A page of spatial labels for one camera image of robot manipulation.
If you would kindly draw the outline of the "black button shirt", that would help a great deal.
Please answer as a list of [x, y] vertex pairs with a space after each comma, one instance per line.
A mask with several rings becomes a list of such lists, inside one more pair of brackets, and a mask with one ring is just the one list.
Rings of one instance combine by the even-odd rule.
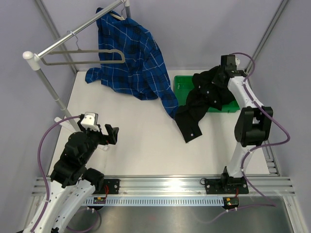
[[208, 71], [195, 73], [192, 77], [194, 89], [188, 93], [186, 104], [179, 106], [174, 116], [186, 143], [202, 135], [199, 121], [209, 108], [212, 107], [220, 111], [224, 105], [235, 100], [228, 88], [214, 84], [214, 78], [220, 73], [221, 67], [216, 66]]

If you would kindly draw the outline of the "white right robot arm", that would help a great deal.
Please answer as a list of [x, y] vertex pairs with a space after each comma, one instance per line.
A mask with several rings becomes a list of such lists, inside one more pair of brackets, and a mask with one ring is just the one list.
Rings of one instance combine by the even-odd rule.
[[250, 89], [247, 74], [238, 69], [239, 63], [235, 54], [222, 55], [220, 71], [214, 79], [218, 87], [227, 88], [233, 94], [240, 108], [234, 128], [236, 147], [216, 185], [216, 191], [229, 194], [248, 193], [246, 168], [252, 152], [268, 139], [273, 116], [272, 108], [265, 107]]

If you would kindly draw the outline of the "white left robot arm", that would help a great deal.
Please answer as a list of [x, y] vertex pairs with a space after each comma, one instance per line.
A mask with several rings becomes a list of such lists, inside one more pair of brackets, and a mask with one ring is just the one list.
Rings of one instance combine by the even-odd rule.
[[109, 186], [104, 174], [86, 164], [99, 145], [114, 145], [118, 127], [105, 125], [100, 129], [81, 129], [69, 136], [60, 159], [55, 163], [50, 180], [45, 181], [46, 195], [25, 233], [62, 233], [82, 203], [91, 195], [105, 191]]

